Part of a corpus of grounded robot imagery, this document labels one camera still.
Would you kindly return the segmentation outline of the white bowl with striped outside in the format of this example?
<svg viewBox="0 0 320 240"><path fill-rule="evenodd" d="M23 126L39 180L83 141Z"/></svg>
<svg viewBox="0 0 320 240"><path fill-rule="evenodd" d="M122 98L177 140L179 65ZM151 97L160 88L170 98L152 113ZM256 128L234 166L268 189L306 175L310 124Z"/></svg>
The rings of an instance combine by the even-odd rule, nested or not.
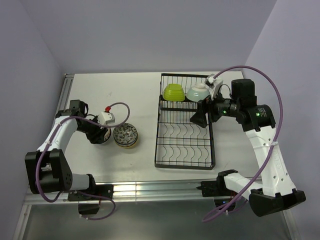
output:
<svg viewBox="0 0 320 240"><path fill-rule="evenodd" d="M112 135L112 130L110 128L104 128L99 135L98 144L104 145L107 143L107 141L110 139Z"/></svg>

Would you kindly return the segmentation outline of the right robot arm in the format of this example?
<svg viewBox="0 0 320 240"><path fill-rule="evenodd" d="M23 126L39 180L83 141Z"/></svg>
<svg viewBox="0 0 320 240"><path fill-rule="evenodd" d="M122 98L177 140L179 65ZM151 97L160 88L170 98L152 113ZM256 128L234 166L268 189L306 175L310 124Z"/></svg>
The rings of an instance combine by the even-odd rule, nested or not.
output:
<svg viewBox="0 0 320 240"><path fill-rule="evenodd" d="M276 126L268 105L257 104L255 83L250 79L233 80L230 98L221 94L222 80L210 76L205 84L212 92L198 101L197 111L190 121L204 128L208 126L208 120L217 122L221 117L235 118L252 145L259 167L252 179L234 169L219 172L213 189L222 195L230 192L236 195L216 210L226 211L239 197L243 197L254 214L262 217L305 202L306 195L291 180L277 142L281 127Z"/></svg>

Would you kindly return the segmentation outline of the aluminium frame rail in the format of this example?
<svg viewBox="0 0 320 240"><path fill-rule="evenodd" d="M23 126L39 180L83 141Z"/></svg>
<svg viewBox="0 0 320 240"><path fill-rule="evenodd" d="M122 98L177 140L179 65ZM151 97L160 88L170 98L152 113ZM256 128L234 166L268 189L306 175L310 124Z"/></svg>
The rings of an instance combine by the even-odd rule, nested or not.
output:
<svg viewBox="0 0 320 240"><path fill-rule="evenodd" d="M113 141L92 146L75 134L66 155L74 172L86 166L80 154L92 156L88 169L100 185L114 186L116 209L98 221L79 217L77 202L62 194L55 203L28 191L14 233L16 240L298 240L290 210L257 217L248 205L209 223L203 216L214 207L196 187L218 172L236 169L250 178L258 170L251 144L234 119L213 125L216 165L212 170L157 168L154 165L161 75L147 73L67 74L58 103L65 109L82 99L96 110L104 101L132 101L129 121L138 126L136 147Z"/></svg>

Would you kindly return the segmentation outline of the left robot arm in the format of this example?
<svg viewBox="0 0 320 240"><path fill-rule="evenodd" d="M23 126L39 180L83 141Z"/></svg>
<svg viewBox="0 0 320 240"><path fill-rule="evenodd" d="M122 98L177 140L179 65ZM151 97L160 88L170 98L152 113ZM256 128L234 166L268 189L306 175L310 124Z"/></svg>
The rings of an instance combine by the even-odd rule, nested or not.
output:
<svg viewBox="0 0 320 240"><path fill-rule="evenodd" d="M55 115L54 127L45 142L36 150L28 152L24 161L30 190L43 193L79 191L86 200L96 197L98 188L92 174L76 174L65 157L65 151L72 135L84 133L93 145L104 144L111 135L111 129L97 126L98 116L91 121L84 120L89 111L88 104L71 100L69 108Z"/></svg>

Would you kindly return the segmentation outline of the green square bowl white inside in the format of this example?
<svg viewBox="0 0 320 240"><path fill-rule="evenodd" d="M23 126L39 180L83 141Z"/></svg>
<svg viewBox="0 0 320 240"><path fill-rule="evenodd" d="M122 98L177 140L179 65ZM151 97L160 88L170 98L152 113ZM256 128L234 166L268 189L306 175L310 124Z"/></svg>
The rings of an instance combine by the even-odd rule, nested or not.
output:
<svg viewBox="0 0 320 240"><path fill-rule="evenodd" d="M185 92L180 84L170 83L163 91L163 99L170 102L183 102L185 100Z"/></svg>

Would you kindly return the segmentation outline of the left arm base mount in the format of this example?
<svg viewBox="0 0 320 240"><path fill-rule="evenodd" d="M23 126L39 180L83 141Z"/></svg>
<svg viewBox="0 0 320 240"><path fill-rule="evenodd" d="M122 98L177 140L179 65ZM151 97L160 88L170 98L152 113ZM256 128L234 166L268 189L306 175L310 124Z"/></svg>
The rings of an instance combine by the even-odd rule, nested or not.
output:
<svg viewBox="0 0 320 240"><path fill-rule="evenodd" d="M83 217L93 218L99 210L102 210L102 201L108 201L112 204L112 209L108 217L116 210L116 204L113 201L114 186L112 184L98 184L93 193L83 190L82 193L70 192L67 197L68 202L78 202L78 213Z"/></svg>

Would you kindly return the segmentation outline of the teal dashed ceramic bowl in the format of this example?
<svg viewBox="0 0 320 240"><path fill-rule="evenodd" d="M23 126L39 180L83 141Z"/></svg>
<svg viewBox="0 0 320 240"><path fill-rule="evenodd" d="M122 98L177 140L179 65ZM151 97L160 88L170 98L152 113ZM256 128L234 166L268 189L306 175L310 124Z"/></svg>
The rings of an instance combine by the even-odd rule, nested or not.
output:
<svg viewBox="0 0 320 240"><path fill-rule="evenodd" d="M210 95L210 91L203 83L194 84L186 93L186 98L192 102L199 102Z"/></svg>

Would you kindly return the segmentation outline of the leaf patterned bowl stack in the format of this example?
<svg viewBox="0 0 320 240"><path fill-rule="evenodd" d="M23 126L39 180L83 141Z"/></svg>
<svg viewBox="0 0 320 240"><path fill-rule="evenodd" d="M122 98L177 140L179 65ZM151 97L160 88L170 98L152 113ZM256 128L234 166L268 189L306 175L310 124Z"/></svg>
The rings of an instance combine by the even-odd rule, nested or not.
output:
<svg viewBox="0 0 320 240"><path fill-rule="evenodd" d="M138 141L138 137L138 130L130 123L124 123L113 130L115 143L123 148L132 147Z"/></svg>

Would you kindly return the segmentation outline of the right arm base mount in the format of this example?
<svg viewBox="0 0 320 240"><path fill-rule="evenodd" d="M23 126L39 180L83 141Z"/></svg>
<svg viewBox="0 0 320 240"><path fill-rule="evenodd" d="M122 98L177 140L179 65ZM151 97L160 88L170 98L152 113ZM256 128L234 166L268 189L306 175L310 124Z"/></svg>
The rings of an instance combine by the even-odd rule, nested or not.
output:
<svg viewBox="0 0 320 240"><path fill-rule="evenodd" d="M219 187L216 180L201 181L196 189L201 191L203 198L212 198L216 207L229 203L236 195L234 191Z"/></svg>

